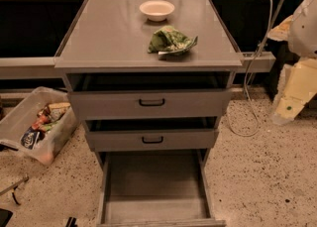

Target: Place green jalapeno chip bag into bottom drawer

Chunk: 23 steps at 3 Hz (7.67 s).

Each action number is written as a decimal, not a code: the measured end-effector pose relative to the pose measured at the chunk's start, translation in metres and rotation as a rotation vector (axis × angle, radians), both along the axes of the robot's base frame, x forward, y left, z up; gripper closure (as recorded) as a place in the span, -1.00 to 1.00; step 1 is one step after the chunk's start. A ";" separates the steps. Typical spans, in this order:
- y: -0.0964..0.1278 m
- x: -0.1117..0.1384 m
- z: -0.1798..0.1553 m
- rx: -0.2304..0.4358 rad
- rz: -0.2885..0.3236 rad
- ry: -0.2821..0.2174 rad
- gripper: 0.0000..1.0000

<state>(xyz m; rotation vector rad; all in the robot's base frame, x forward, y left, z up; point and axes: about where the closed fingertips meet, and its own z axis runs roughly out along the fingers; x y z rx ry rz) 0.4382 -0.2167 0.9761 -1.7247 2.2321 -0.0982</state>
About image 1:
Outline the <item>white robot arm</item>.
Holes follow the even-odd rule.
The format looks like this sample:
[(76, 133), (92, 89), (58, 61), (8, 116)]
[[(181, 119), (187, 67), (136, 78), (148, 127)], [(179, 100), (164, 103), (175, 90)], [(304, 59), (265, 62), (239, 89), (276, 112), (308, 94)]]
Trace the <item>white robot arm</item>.
[(317, 94), (317, 0), (303, 0), (292, 16), (271, 29), (268, 37), (287, 41), (300, 60), (289, 69), (279, 100), (271, 116), (276, 125), (294, 120)]

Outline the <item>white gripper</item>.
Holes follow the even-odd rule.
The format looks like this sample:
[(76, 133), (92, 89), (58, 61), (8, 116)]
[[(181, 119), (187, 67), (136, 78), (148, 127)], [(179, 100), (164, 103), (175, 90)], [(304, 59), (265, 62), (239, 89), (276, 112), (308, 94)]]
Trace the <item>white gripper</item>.
[(302, 57), (295, 65), (286, 64), (277, 89), (272, 122), (284, 125), (293, 121), (317, 94), (317, 59)]

